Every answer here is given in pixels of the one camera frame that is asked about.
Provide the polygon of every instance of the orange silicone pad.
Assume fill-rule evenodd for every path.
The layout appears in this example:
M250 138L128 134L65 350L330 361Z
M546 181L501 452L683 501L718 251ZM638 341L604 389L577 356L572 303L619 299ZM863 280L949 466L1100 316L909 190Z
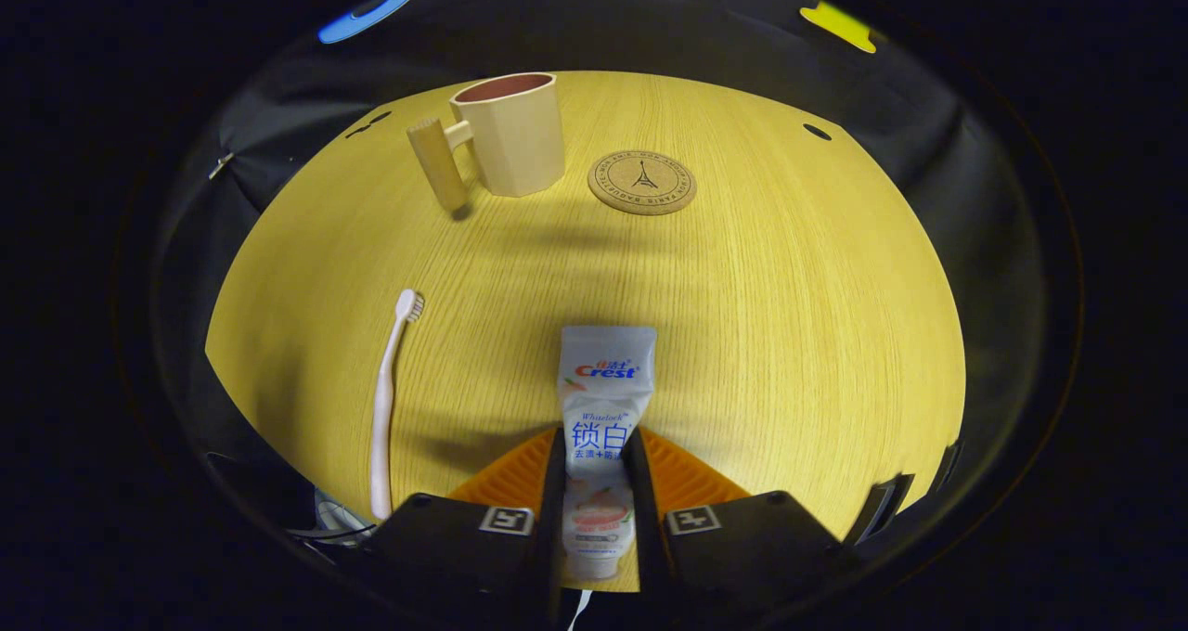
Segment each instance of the orange silicone pad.
M751 494L665 437L639 428L661 522L669 511L746 499Z
M449 498L487 506L532 509L532 513L539 516L544 474L556 433L550 429L520 443L450 492Z

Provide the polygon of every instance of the yellow table surface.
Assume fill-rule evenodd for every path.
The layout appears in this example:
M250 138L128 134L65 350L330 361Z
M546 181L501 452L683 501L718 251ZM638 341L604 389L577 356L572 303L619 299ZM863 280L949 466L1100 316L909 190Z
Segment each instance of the yellow table surface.
M298 171L236 255L208 332L248 422L369 517L375 374L412 288L425 310L397 361L393 505L448 494L557 424L567 324L655 327L644 424L752 493L790 492L836 537L876 482L912 473L904 507L918 499L958 435L965 360L941 264L891 179L843 128L758 95L557 76L567 170L543 193L493 197L459 150L474 213L438 208L404 131L449 122L466 82L384 103L364 119L387 119ZM696 200L665 216L602 204L587 171L619 150L676 158ZM637 591L634 557L613 580L568 585Z

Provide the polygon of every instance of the toothbrush bristles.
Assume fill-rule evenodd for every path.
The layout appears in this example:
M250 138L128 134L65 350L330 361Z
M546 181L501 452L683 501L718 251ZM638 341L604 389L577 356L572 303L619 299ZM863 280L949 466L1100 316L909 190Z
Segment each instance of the toothbrush bristles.
M416 321L421 317L421 311L425 308L425 298L417 294L417 299L412 302L412 311L409 313L409 322Z

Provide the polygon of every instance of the white toothbrush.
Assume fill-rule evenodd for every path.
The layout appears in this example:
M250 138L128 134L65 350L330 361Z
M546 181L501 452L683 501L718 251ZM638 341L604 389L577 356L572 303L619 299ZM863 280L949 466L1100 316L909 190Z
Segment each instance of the white toothbrush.
M388 471L387 442L392 428L392 409L396 403L396 383L392 367L396 366L396 347L400 342L404 322L413 322L421 317L425 299L415 290L400 292L396 301L396 326L387 337L384 360L379 364L379 378L375 379L375 411L372 417L372 513L379 519L387 519L392 513L392 484Z

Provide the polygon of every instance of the beige mug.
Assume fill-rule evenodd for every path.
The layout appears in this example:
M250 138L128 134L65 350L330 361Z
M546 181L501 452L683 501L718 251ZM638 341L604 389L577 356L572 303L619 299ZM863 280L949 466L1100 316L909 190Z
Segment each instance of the beige mug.
M454 150L470 141L479 178L492 195L539 193L565 171L552 74L508 74L467 87L450 99L457 122L442 128L431 119L409 128L412 151L437 201L448 212L466 204Z

